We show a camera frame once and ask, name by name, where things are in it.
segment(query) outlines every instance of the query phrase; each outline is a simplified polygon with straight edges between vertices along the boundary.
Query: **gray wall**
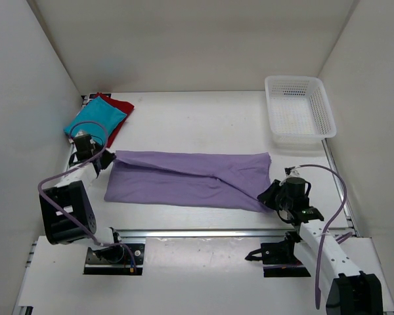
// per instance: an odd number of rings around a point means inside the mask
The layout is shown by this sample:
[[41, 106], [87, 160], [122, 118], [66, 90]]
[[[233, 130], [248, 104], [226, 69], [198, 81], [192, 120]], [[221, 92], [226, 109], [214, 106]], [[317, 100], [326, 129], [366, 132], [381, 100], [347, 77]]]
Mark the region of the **gray wall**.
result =
[[394, 0], [361, 0], [320, 78], [336, 118], [330, 143], [394, 298]]
[[91, 91], [263, 90], [317, 76], [353, 0], [32, 0], [68, 73]]
[[25, 0], [0, 0], [0, 314], [41, 231], [37, 183], [61, 171], [81, 99]]

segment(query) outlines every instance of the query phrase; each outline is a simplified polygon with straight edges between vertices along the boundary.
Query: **white plastic basket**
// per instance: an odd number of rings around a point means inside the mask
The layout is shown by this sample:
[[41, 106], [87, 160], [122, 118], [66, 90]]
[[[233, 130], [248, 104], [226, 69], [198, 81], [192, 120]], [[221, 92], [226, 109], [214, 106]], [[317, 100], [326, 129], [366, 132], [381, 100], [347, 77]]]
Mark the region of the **white plastic basket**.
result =
[[276, 143], [310, 145], [336, 135], [333, 113], [320, 79], [273, 75], [265, 79], [265, 92]]

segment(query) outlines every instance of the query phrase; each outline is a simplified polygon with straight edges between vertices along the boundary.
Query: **red cloth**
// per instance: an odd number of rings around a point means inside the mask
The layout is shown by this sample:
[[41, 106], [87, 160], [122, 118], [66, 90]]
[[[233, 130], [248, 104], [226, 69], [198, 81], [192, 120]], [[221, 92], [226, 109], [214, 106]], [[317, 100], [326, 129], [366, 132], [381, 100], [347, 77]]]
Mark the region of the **red cloth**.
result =
[[114, 100], [113, 98], [110, 98], [106, 95], [103, 95], [102, 93], [97, 93], [95, 94], [95, 97], [101, 97], [105, 102], [107, 102], [109, 105], [121, 110], [123, 113], [127, 114], [127, 116], [120, 121], [120, 123], [117, 125], [117, 127], [112, 131], [112, 134], [108, 138], [108, 144], [107, 147], [111, 147], [113, 141], [115, 140], [118, 132], [120, 131], [121, 127], [124, 124], [124, 121], [130, 116], [131, 112], [134, 110], [134, 105], [128, 103], [128, 102], [123, 102], [120, 100]]

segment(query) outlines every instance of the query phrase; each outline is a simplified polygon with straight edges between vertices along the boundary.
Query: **folded purple towel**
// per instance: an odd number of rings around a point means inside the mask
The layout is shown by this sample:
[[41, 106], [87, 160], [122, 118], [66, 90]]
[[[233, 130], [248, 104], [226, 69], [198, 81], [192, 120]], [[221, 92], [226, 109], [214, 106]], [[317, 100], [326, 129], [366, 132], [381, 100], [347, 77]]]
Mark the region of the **folded purple towel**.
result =
[[269, 211], [268, 153], [252, 155], [117, 151], [106, 201]]

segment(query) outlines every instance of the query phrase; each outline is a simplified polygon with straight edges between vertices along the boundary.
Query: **cloth fold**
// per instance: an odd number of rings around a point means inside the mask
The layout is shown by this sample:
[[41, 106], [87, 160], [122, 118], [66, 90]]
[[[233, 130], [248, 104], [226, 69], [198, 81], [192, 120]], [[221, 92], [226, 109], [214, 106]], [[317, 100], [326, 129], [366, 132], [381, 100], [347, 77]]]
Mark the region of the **cloth fold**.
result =
[[268, 153], [252, 155], [117, 151], [106, 201], [269, 211]]

